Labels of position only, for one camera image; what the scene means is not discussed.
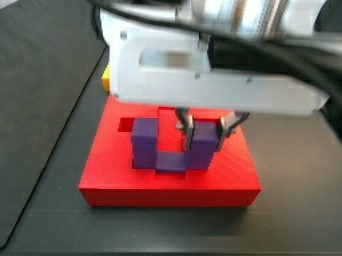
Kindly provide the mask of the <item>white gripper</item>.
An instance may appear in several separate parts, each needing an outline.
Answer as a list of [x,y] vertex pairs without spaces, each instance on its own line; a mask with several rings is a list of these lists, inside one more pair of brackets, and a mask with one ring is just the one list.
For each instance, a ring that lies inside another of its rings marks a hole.
[[186,151],[195,125],[190,109],[182,107],[235,110],[217,125],[221,151],[249,119],[247,112],[309,115],[329,99],[324,91],[290,77],[213,69],[207,47],[194,33],[143,25],[107,11],[101,20],[110,46],[110,93],[126,103],[178,107]]

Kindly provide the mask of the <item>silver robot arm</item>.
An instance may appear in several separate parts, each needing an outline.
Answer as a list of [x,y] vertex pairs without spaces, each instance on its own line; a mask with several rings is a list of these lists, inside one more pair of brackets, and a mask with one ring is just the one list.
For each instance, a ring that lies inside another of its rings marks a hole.
[[110,93],[125,103],[226,109],[229,137],[253,113],[306,116],[342,103],[342,34],[321,32],[313,0],[93,0],[110,47]]

